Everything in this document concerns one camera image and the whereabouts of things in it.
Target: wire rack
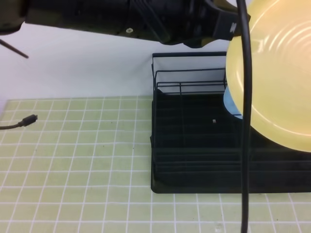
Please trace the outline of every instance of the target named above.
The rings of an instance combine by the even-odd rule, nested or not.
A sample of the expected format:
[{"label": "wire rack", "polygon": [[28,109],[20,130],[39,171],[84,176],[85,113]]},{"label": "wire rack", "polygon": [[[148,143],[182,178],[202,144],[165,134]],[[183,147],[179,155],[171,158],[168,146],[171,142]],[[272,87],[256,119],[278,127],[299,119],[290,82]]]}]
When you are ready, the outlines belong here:
[{"label": "wire rack", "polygon": [[[225,52],[156,53],[153,58],[225,56]],[[240,193],[242,121],[224,107],[224,77],[157,82],[154,78],[152,190],[157,193]],[[252,130],[250,192],[310,192],[311,154],[276,144]]]}]

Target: table surface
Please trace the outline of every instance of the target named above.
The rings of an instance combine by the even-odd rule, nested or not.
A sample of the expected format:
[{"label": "table surface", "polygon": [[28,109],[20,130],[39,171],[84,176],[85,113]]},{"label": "table surface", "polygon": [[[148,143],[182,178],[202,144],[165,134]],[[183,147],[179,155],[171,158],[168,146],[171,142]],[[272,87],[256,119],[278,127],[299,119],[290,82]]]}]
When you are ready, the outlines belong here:
[{"label": "table surface", "polygon": [[[241,196],[150,190],[152,97],[10,100],[0,233],[239,233]],[[250,233],[310,233],[311,194],[250,195]]]}]

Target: white grid line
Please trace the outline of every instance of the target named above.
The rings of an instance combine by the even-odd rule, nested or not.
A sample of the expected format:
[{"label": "white grid line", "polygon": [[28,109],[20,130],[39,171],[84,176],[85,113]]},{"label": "white grid line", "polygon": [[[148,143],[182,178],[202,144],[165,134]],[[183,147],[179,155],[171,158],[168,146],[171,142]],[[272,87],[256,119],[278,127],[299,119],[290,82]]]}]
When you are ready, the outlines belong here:
[{"label": "white grid line", "polygon": [[295,206],[294,206],[294,203],[293,203],[292,197],[291,197],[291,195],[290,195],[289,193],[288,193],[288,197],[289,197],[289,198],[290,198],[290,200],[291,200],[291,204],[292,204],[293,212],[294,212],[295,219],[296,219],[296,222],[297,222],[297,226],[298,226],[298,229],[299,229],[299,233],[302,233],[301,228],[300,228],[300,224],[298,223],[298,218],[297,218],[297,214],[296,214]]},{"label": "white grid line", "polygon": [[[91,172],[109,172],[110,170],[92,170]],[[128,173],[128,172],[131,172],[131,171],[134,171],[134,172],[150,172],[150,170],[112,170],[112,171],[115,171],[115,172],[124,172],[124,173]],[[89,170],[74,170],[74,171],[64,171],[64,170],[60,170],[60,171],[47,171],[47,170],[44,170],[44,171],[1,171],[0,173],[5,173],[5,172],[10,172],[10,173],[67,173],[67,172],[70,172],[70,173],[88,173]]]},{"label": "white grid line", "polygon": [[177,226],[176,226],[176,202],[175,202],[175,194],[173,194],[173,201],[174,201],[174,232],[177,233]]},{"label": "white grid line", "polygon": [[150,233],[152,233],[152,211],[153,211],[153,200],[154,199],[154,193],[153,193],[153,191],[151,191],[151,199],[150,199],[150,229],[149,229],[149,231],[150,231]]},{"label": "white grid line", "polygon": [[[118,125],[119,125],[120,108],[121,108],[121,101],[119,102],[119,111],[118,111],[117,128],[118,128]],[[115,139],[114,139],[114,145],[113,145],[113,150],[112,150],[112,156],[115,155],[116,140],[117,140],[117,132],[115,133]],[[110,185],[110,182],[111,182],[111,173],[112,173],[112,167],[113,167],[113,160],[114,160],[114,158],[112,158],[111,165],[110,165],[110,172],[109,172],[109,180],[108,180],[108,188],[107,188],[106,202],[108,202],[109,185]],[[103,225],[102,225],[102,233],[104,233],[106,213],[107,213],[107,205],[105,205],[105,210],[104,210]]]},{"label": "white grid line", "polygon": [[[39,133],[41,131],[44,131],[45,133],[59,133],[60,130],[27,130],[26,128],[24,130],[13,130],[13,132],[15,133],[22,133],[22,132],[27,132],[27,133]],[[66,133],[77,133],[77,132],[83,132],[83,133],[95,133],[95,132],[132,132],[132,130],[62,130],[62,132],[66,132]],[[140,133],[150,133],[151,134],[151,130],[143,130],[143,131],[138,131]]]},{"label": "white grid line", "polygon": [[[104,102],[105,102],[105,101],[103,101],[103,103],[102,103],[101,118],[102,118],[103,110],[104,110]],[[95,141],[97,141],[97,138],[98,138],[99,128],[100,128],[100,124],[98,124],[98,128],[97,128],[97,133],[96,133],[96,139],[95,139]],[[93,166],[93,161],[94,161],[94,157],[95,157],[95,152],[96,152],[96,147],[94,147],[94,150],[93,150],[93,155],[92,155],[92,160],[91,160],[91,166],[90,166],[90,169],[89,169],[88,178],[87,178],[87,182],[86,182],[86,190],[85,190],[85,192],[84,192],[84,197],[83,197],[83,204],[82,204],[82,209],[81,209],[81,214],[80,214],[78,232],[80,232],[81,221],[82,221],[83,211],[84,211],[84,207],[85,207],[87,189],[88,189],[88,184],[89,184],[89,180],[90,180],[90,177],[91,177],[91,172],[92,172],[92,166]]]},{"label": "white grid line", "polygon": [[201,217],[200,217],[200,208],[199,208],[199,197],[198,194],[195,194],[196,196],[196,208],[198,210],[198,220],[199,220],[199,233],[201,233]]},{"label": "white grid line", "polygon": [[[107,143],[79,143],[79,145],[118,145],[118,144],[131,144],[128,142],[107,142]],[[135,145],[150,145],[150,143],[146,142],[135,142]],[[21,145],[28,145],[28,146],[35,146],[36,143],[2,143],[3,146],[21,146]],[[40,143],[42,146],[74,146],[76,143]]]},{"label": "white grid line", "polygon": [[[20,103],[21,103],[21,101],[19,101],[18,102],[18,104],[17,104],[17,108],[20,106]],[[10,120],[8,120],[8,121],[1,121],[1,122],[7,122],[8,123],[8,125],[11,125],[11,123],[12,123],[12,120],[13,120],[13,118],[15,117],[15,114],[16,114],[16,109],[15,110],[13,110],[13,114],[12,114],[12,116],[11,116],[11,119]],[[6,135],[6,132],[8,132],[9,130],[5,130],[4,131],[4,134],[3,134],[3,138],[1,139],[1,141],[0,141],[0,146],[2,145],[2,142],[3,142],[3,140],[4,140],[4,137],[5,137],[5,135]]]},{"label": "white grid line", "polygon": [[[9,222],[9,220],[0,220],[0,222]],[[32,220],[12,220],[12,222],[32,222]],[[36,222],[52,222],[56,223],[55,220],[36,220]],[[62,222],[62,223],[79,223],[79,220],[59,220],[57,222]],[[82,222],[87,222],[87,223],[103,223],[102,220],[82,220]],[[107,220],[107,222],[115,222],[115,223],[126,223],[126,220]],[[131,223],[175,223],[175,221],[130,221]],[[176,223],[199,223],[198,221],[176,221]],[[219,223],[222,224],[222,221],[201,221],[201,223]],[[226,221],[228,224],[241,224],[241,221]],[[249,222],[250,224],[271,224],[272,222],[270,221],[251,221]],[[295,221],[278,221],[278,224],[296,224]],[[311,222],[299,222],[301,224],[310,224]]]},{"label": "white grid line", "polygon": [[[2,142],[3,142],[3,140],[4,140],[4,137],[5,137],[7,131],[8,131],[8,130],[5,130],[5,131],[4,131],[4,135],[3,135],[3,138],[2,138],[2,140],[1,140],[1,142],[0,142],[0,146],[3,145]],[[17,149],[18,149],[18,147],[15,148],[14,155],[13,155],[13,157],[12,157],[13,159],[12,159],[12,161],[11,161],[9,167],[8,167],[8,171],[11,170],[11,166],[12,166],[13,160],[14,160],[14,158],[15,158],[15,156],[16,156]],[[7,173],[5,174],[5,176],[4,176],[2,185],[1,185],[1,187],[0,187],[0,192],[1,192],[1,190],[2,190],[2,188],[3,188],[3,186],[4,186],[4,184],[5,184],[5,181],[6,181],[7,177],[8,177],[8,174],[9,174],[9,172],[7,172]]]},{"label": "white grid line", "polygon": [[[138,106],[138,96],[136,99],[136,108]],[[132,185],[132,173],[133,173],[133,164],[134,164],[134,146],[135,146],[135,134],[136,134],[136,121],[137,120],[137,109],[135,112],[135,123],[134,123],[134,136],[133,136],[133,150],[132,150],[132,156],[131,156],[131,174],[130,174],[130,188],[129,188],[129,193],[128,193],[128,205],[127,205],[127,214],[126,214],[126,228],[125,232],[128,232],[128,221],[130,217],[130,206],[131,206],[131,185]]]},{"label": "white grid line", "polygon": [[[150,110],[151,108],[137,108],[137,110]],[[135,111],[136,109],[134,108],[121,108],[121,111]],[[14,112],[14,111],[18,111],[18,112],[29,112],[32,111],[31,109],[16,109],[16,110],[5,110],[3,112]],[[48,112],[48,110],[40,110],[40,109],[34,109],[34,111],[40,113],[40,112]],[[52,112],[65,112],[66,110],[57,110],[57,109],[52,109]],[[84,110],[81,109],[70,109],[70,112],[84,112]],[[85,109],[86,112],[99,112],[101,111],[100,109]],[[104,109],[104,111],[117,111],[117,109]]]},{"label": "white grid line", "polygon": [[222,219],[223,219],[223,227],[224,227],[224,233],[226,233],[226,229],[225,229],[225,216],[224,216],[224,209],[223,209],[223,202],[222,202],[222,196],[221,194],[219,195],[219,203],[220,203],[220,209],[222,211]]},{"label": "white grid line", "polygon": [[[136,98],[134,98],[134,96],[107,96],[107,97],[89,97],[89,101],[92,100],[104,100],[104,98],[106,100],[136,100]],[[152,96],[138,96],[139,100],[152,100]],[[86,100],[85,98],[56,98],[56,99],[40,99],[40,101],[44,102],[44,101],[76,101],[76,100]],[[33,100],[20,100],[20,99],[15,99],[15,100],[8,100],[9,102],[19,102],[19,101],[28,101],[28,102],[32,102],[32,101],[36,101],[36,99]]]},{"label": "white grid line", "polygon": [[[33,110],[35,109],[36,105],[37,105],[37,101],[35,101]],[[20,135],[19,142],[21,141],[22,137],[23,137],[23,133],[21,133],[21,135]],[[34,154],[35,154],[35,150],[34,150],[34,152],[33,152],[33,156],[32,156],[32,158],[31,158],[31,160],[30,160],[29,165],[28,165],[28,171],[29,171],[30,168],[31,168],[31,165],[32,165],[32,162],[33,162],[33,159],[34,159]],[[9,222],[9,224],[7,225],[7,228],[6,228],[6,231],[5,231],[6,233],[9,232],[9,229],[10,229],[10,226],[11,226],[11,221],[13,220],[13,216],[14,216],[14,214],[15,214],[16,207],[17,207],[17,204],[18,204],[20,195],[21,195],[21,193],[22,193],[22,191],[23,191],[23,188],[24,188],[24,186],[25,186],[25,184],[26,184],[26,181],[27,181],[27,178],[28,178],[28,174],[29,174],[28,171],[26,172],[26,176],[25,176],[25,178],[24,178],[22,188],[21,188],[20,191],[19,191],[19,194],[18,194],[18,197],[17,197],[17,201],[16,201],[16,203],[15,203],[15,205],[14,205],[14,209],[13,209],[13,212],[12,212],[11,217],[10,217],[10,222]]]},{"label": "white grid line", "polygon": [[267,203],[268,203],[268,208],[269,208],[270,218],[271,218],[271,221],[272,221],[273,230],[274,230],[274,233],[276,233],[276,226],[275,226],[275,224],[274,224],[274,220],[273,220],[273,215],[272,215],[272,211],[271,211],[271,205],[270,205],[270,202],[269,202],[269,198],[268,198],[268,195],[267,195],[266,193],[265,193],[264,195],[265,195],[266,200],[267,200]]},{"label": "white grid line", "polygon": [[[81,130],[82,124],[83,124],[83,120],[81,121],[81,125],[80,125],[79,130]],[[56,217],[56,224],[54,225],[53,233],[55,233],[55,231],[56,231],[57,222],[58,222],[58,220],[59,220],[60,212],[61,212],[61,209],[62,209],[62,203],[63,203],[63,200],[64,200],[65,191],[66,191],[66,187],[67,187],[67,184],[68,184],[68,180],[69,180],[70,171],[71,171],[71,168],[72,168],[73,159],[74,159],[74,157],[75,157],[75,152],[76,152],[76,150],[77,150],[77,145],[78,145],[79,136],[80,136],[80,132],[78,132],[78,135],[77,135],[77,140],[76,140],[76,144],[75,144],[75,147],[74,147],[74,150],[73,150],[73,155],[72,155],[71,163],[70,163],[70,166],[69,166],[69,172],[68,172],[67,179],[66,179],[66,182],[65,182],[65,188],[64,188],[63,194],[62,194],[61,204],[59,205],[59,208],[58,208],[58,213],[57,213],[57,217]]]},{"label": "white grid line", "polygon": [[[65,188],[65,187],[70,187],[70,188],[86,188],[86,187],[90,187],[90,188],[101,188],[101,187],[108,187],[108,185],[89,185],[89,186],[44,186],[45,188]],[[116,186],[116,185],[110,185],[110,187],[126,187],[129,188],[130,186]],[[136,187],[136,188],[148,188],[150,186],[135,186],[132,185],[131,187]],[[15,187],[15,186],[10,186],[10,187],[4,187],[4,188],[12,188],[12,189],[18,189],[18,188],[22,188],[20,187]],[[42,188],[42,186],[24,186],[24,188]],[[10,201],[0,201],[0,204],[15,204],[16,202],[10,202]],[[61,204],[61,202],[18,202],[19,204]],[[127,204],[128,201],[124,201],[124,202],[118,202],[118,201],[108,201],[107,203],[113,203],[113,204]],[[131,204],[139,204],[139,205],[150,205],[149,202],[131,202]],[[172,202],[153,202],[153,205],[172,205]],[[175,204],[182,204],[182,205],[196,205],[196,202],[175,202]],[[199,204],[202,205],[219,205],[219,203],[217,202],[200,202]],[[257,202],[257,203],[251,203],[251,205],[265,205],[266,203],[264,202]],[[286,203],[279,203],[279,202],[271,202],[271,204],[290,204],[289,202]],[[294,204],[304,204],[304,202],[294,202]],[[223,203],[223,205],[241,205],[235,202],[227,202],[227,203]]]},{"label": "white grid line", "polygon": [[[148,155],[134,155],[134,158],[146,158],[148,157]],[[9,156],[9,157],[1,157],[0,156],[0,160],[1,159],[12,159],[13,156]],[[32,156],[15,156],[14,159],[31,159]],[[46,158],[46,159],[51,159],[51,158],[59,158],[59,159],[68,159],[68,158],[72,158],[72,156],[35,156],[35,158]],[[89,158],[91,159],[92,156],[76,156],[75,158]],[[112,156],[94,156],[94,158],[112,158]],[[116,155],[114,156],[114,158],[129,158],[129,155]]]},{"label": "white grid line", "polygon": [[[1,122],[18,122],[19,120],[18,119],[15,119],[15,120],[2,120]],[[40,120],[40,119],[38,119],[37,120],[37,122],[81,122],[82,121],[82,119],[81,120],[66,120],[66,119],[64,119],[64,120]],[[83,122],[99,122],[99,123],[101,123],[101,122],[108,122],[108,121],[112,121],[112,122],[117,122],[117,120],[103,120],[103,119],[98,119],[98,120],[83,120]],[[131,122],[131,121],[135,121],[135,120],[129,120],[129,119],[120,119],[120,121],[125,121],[125,122]],[[151,122],[151,120],[143,120],[143,119],[140,119],[140,120],[137,120],[137,121],[139,121],[139,122]]]},{"label": "white grid line", "polygon": [[[68,109],[69,109],[69,107],[70,107],[70,101],[69,101],[69,103],[68,103],[68,108],[67,108],[66,115],[68,114]],[[61,131],[62,131],[64,125],[65,125],[65,122],[63,122],[63,124],[62,124]],[[47,186],[46,186],[46,183],[47,183],[48,178],[49,178],[49,175],[50,175],[49,172],[50,172],[51,167],[52,167],[52,164],[53,164],[53,160],[54,160],[54,157],[55,157],[55,154],[56,154],[56,150],[57,150],[57,143],[59,142],[60,137],[61,137],[61,132],[60,132],[59,135],[58,135],[58,138],[57,138],[57,141],[56,141],[56,146],[55,146],[55,148],[54,148],[53,155],[52,155],[52,158],[51,158],[51,163],[50,163],[50,166],[49,166],[49,170],[48,170],[48,172],[47,172],[47,175],[46,175],[46,177],[45,177],[45,180],[44,180],[44,183],[43,183],[41,192],[40,192],[39,201],[38,201],[38,203],[37,203],[37,206],[36,206],[36,209],[35,209],[35,214],[34,214],[34,217],[33,217],[33,221],[32,221],[32,224],[31,224],[30,230],[29,230],[30,233],[32,232],[32,229],[33,229],[33,227],[34,227],[35,218],[36,218],[36,215],[37,215],[37,212],[38,212],[38,209],[39,209],[39,204],[40,204],[40,202],[41,202],[41,200],[42,200],[42,196],[43,196],[44,189],[47,187]]]}]

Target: yellow plate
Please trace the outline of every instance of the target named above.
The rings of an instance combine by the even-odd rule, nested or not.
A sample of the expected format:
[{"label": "yellow plate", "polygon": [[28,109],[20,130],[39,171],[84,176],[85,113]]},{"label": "yellow plate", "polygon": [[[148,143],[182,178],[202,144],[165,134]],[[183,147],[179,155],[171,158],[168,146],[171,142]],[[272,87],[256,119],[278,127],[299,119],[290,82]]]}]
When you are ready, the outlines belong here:
[{"label": "yellow plate", "polygon": [[[248,13],[251,125],[276,143],[311,152],[311,0],[254,0]],[[242,112],[241,37],[230,42],[226,73],[232,98]]]}]

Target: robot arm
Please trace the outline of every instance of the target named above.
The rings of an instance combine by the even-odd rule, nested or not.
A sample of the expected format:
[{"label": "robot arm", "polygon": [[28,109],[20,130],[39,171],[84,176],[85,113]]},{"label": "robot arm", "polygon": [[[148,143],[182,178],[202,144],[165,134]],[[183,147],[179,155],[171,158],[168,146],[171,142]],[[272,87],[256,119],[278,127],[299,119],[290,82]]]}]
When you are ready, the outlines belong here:
[{"label": "robot arm", "polygon": [[241,35],[226,0],[0,0],[0,35],[23,22],[191,48]]}]

